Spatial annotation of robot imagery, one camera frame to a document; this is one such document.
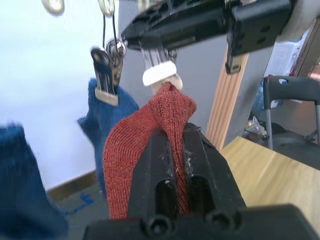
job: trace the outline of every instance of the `wire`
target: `wire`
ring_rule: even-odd
[[[103,32],[102,32],[102,47],[105,49],[105,41],[106,41],[106,16],[103,15]]]
[[[115,14],[112,15],[112,26],[113,26],[113,37],[115,42],[115,52],[118,54],[118,47],[117,47],[117,35],[116,35],[116,23],[115,23]]]

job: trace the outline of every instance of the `white wall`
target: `white wall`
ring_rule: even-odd
[[[96,0],[65,4],[61,17],[49,15],[41,0],[0,7],[0,125],[23,125],[47,190],[95,168],[76,120],[88,110],[90,48],[102,44],[103,18]],[[111,19],[106,24],[110,39]]]

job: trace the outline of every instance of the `knit fabric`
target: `knit fabric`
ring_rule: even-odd
[[[134,99],[121,87],[117,87],[119,104],[113,106],[96,98],[97,80],[91,79],[88,87],[89,111],[85,117],[78,119],[84,134],[94,147],[96,178],[106,196],[106,184],[103,171],[103,149],[111,129],[123,118],[139,110]]]
[[[68,223],[47,199],[37,161],[18,125],[0,127],[0,235],[51,239]]]
[[[182,153],[182,136],[196,103],[167,82],[147,105],[121,120],[110,132],[104,146],[103,172],[111,219],[127,215],[132,174],[154,129],[167,134],[172,148],[177,179],[179,212],[186,213],[188,193]]]

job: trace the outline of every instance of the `wooden board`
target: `wooden board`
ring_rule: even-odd
[[[234,111],[242,78],[245,73],[249,54],[244,54],[241,62],[241,71],[235,74],[227,74],[225,53],[221,72],[215,90],[211,114],[206,126],[205,136],[218,149],[224,147],[227,131]]]
[[[248,207],[293,204],[320,235],[320,171],[241,137],[221,154]]]

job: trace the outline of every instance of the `black chair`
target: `black chair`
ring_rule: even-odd
[[[320,87],[319,83],[309,77],[268,76],[263,79],[265,127],[268,139],[260,144],[277,153],[283,154],[320,170],[320,146],[306,137],[289,131],[271,122],[271,102],[273,100],[313,101],[316,112],[317,140],[320,144]]]

